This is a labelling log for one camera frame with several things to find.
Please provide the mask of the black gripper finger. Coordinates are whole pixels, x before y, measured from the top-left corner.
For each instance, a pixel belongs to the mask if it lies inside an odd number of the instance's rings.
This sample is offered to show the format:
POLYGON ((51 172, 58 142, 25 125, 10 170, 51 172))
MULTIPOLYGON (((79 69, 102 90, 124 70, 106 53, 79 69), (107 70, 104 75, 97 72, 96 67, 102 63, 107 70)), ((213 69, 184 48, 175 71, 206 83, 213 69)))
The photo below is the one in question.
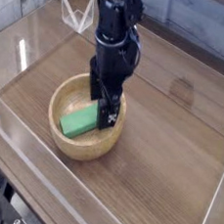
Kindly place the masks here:
POLYGON ((120 113, 120 97, 109 99, 105 95, 101 96, 98 101, 97 127, 98 129, 112 128, 118 119, 120 113))
POLYGON ((95 70, 90 70, 90 97, 92 100, 99 100, 102 94, 100 88, 99 77, 96 74, 95 70))

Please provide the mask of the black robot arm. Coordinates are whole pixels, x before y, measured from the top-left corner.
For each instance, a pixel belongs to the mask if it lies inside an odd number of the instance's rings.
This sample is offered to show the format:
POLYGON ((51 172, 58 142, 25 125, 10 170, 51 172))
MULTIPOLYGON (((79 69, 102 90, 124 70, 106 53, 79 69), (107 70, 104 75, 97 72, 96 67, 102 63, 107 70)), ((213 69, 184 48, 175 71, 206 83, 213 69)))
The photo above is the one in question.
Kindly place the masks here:
POLYGON ((90 60, 90 97, 98 103, 97 127, 115 126, 123 84, 140 62, 137 23, 142 0, 97 0, 96 51, 90 60))

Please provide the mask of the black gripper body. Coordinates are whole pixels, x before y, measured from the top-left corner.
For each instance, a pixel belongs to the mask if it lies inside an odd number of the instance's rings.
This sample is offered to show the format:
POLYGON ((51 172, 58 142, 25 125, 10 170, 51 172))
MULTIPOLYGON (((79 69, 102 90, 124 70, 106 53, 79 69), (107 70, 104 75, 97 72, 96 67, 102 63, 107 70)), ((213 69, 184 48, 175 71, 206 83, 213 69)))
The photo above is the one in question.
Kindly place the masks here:
POLYGON ((140 62, 140 40, 136 27, 130 27, 120 41, 108 41, 99 31, 96 36, 95 56, 90 70, 99 77, 101 96, 120 97, 123 83, 133 74, 140 62))

